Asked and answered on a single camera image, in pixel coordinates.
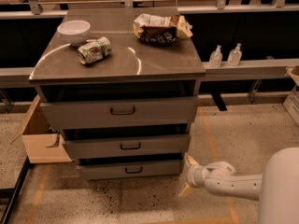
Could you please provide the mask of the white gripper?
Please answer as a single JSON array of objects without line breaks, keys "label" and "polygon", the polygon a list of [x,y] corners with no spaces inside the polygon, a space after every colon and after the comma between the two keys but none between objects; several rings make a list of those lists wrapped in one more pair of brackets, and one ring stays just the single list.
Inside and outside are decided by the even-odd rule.
[{"label": "white gripper", "polygon": [[188,168],[187,181],[178,194],[180,198],[190,195],[194,191],[194,188],[204,187],[208,179],[219,181],[236,173],[234,166],[226,161],[216,161],[202,166],[189,154],[185,154],[184,161]]}]

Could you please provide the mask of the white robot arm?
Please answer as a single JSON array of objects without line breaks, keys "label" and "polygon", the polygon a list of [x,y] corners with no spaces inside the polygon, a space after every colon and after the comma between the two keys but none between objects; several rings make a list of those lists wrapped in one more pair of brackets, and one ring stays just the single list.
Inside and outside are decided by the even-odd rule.
[{"label": "white robot arm", "polygon": [[187,178],[181,197],[193,189],[210,194],[254,200],[259,203],[258,224],[299,224],[299,148],[276,152],[264,171],[257,175],[238,175],[233,165],[216,161],[200,165],[185,157]]}]

